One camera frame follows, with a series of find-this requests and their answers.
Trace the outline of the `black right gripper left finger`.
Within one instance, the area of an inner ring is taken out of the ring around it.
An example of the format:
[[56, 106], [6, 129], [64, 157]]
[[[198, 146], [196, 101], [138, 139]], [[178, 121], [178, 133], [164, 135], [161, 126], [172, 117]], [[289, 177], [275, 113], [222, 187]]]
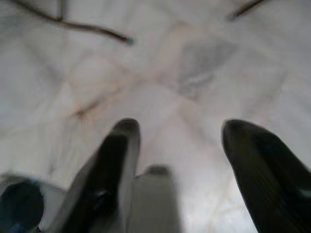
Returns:
[[79, 170], [57, 213], [59, 233], [108, 233], [131, 209], [140, 152], [137, 120], [124, 118]]

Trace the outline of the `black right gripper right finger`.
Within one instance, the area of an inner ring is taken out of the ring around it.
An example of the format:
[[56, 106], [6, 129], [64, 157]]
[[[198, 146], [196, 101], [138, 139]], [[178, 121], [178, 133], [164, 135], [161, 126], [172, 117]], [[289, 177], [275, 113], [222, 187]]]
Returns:
[[311, 231], [311, 172], [278, 136], [230, 119], [222, 145], [258, 232]]

